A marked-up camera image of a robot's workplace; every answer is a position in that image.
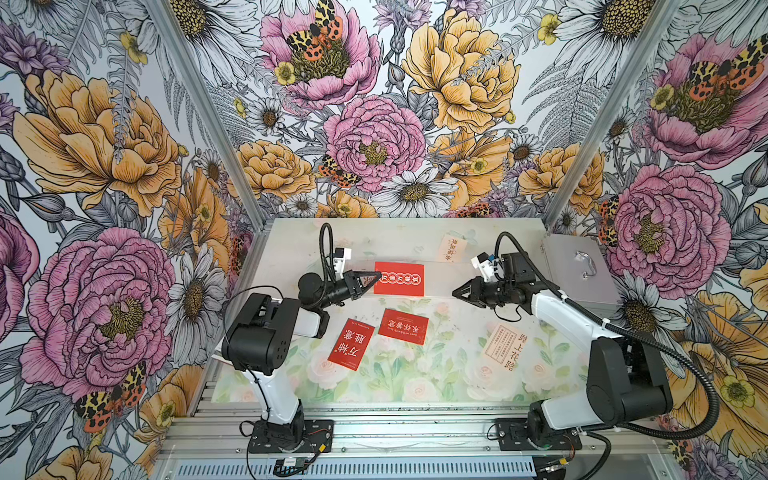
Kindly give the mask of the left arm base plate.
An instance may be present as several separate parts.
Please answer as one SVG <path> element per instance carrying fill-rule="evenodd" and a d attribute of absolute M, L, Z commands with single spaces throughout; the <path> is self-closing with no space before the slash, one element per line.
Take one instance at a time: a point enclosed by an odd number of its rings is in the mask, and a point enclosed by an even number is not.
<path fill-rule="evenodd" d="M 265 420 L 256 422 L 250 434 L 250 454 L 314 454 L 332 449 L 335 422 L 330 419 L 305 419 L 277 425 Z"/>

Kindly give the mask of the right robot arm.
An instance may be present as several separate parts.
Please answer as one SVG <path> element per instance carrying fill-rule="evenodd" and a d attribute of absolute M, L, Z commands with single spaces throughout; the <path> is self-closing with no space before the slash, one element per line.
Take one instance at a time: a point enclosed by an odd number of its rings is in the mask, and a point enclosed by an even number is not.
<path fill-rule="evenodd" d="M 667 413 L 673 399 L 657 348 L 645 338 L 616 333 L 556 284 L 540 277 L 525 253 L 471 259 L 479 275 L 452 295 L 478 308 L 514 304 L 547 323 L 588 354 L 586 386 L 567 396 L 534 402 L 524 423 L 527 440 L 544 448 L 581 428 L 627 426 Z"/>

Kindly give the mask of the pink photo album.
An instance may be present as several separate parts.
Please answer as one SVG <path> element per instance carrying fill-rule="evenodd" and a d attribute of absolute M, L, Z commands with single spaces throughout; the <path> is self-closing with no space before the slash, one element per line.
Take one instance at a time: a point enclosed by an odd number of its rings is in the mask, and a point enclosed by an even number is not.
<path fill-rule="evenodd" d="M 478 276 L 469 263 L 369 259 L 353 266 L 382 273 L 373 287 L 379 296 L 452 298 L 458 287 Z"/>

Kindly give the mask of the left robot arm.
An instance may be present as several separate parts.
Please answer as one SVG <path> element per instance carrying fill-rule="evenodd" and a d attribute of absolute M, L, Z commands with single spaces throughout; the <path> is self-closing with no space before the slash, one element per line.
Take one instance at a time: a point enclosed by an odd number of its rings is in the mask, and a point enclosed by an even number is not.
<path fill-rule="evenodd" d="M 297 299 L 261 293 L 247 298 L 224 334 L 217 359 L 249 377 L 260 395 L 262 413 L 250 434 L 250 453 L 309 451 L 311 437 L 332 435 L 331 420 L 305 419 L 282 367 L 293 338 L 323 338 L 330 323 L 327 307 L 359 299 L 381 278 L 374 271 L 348 270 L 339 280 L 306 273 L 298 281 Z"/>

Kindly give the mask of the red landscape greeting card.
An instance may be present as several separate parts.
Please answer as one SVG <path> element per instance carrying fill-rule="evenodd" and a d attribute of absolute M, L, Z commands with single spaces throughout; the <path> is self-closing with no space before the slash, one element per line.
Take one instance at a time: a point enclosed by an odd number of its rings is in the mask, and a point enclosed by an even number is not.
<path fill-rule="evenodd" d="M 407 343 L 423 346 L 429 319 L 393 309 L 384 311 L 378 334 Z"/>

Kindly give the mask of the red card with round emblem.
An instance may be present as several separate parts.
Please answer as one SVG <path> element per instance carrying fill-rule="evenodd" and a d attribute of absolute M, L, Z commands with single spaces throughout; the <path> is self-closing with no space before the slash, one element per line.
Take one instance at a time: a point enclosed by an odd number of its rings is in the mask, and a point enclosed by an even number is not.
<path fill-rule="evenodd" d="M 375 271 L 382 273 L 374 286 L 376 295 L 423 297 L 425 268 L 420 264 L 376 262 Z"/>

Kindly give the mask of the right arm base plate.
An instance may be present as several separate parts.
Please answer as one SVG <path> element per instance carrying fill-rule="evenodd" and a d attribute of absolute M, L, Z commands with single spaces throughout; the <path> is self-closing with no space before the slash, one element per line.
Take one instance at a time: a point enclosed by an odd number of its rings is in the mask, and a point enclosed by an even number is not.
<path fill-rule="evenodd" d="M 501 451 L 578 451 L 582 442 L 576 430 L 552 430 L 524 418 L 498 418 L 490 429 Z"/>

